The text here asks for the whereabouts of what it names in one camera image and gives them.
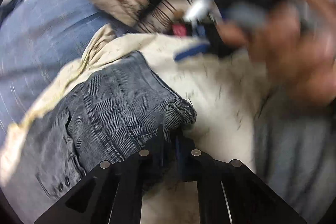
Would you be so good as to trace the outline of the person's right hand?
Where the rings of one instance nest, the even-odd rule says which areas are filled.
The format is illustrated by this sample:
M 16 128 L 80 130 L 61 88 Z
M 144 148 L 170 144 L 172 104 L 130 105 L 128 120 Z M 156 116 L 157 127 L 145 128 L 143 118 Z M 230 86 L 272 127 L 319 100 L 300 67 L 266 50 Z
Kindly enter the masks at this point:
M 222 41 L 246 47 L 252 61 L 264 63 L 270 80 L 304 105 L 324 107 L 335 100 L 335 3 L 304 0 L 322 18 L 322 27 L 301 34 L 298 12 L 277 6 L 252 35 L 234 22 L 219 22 Z

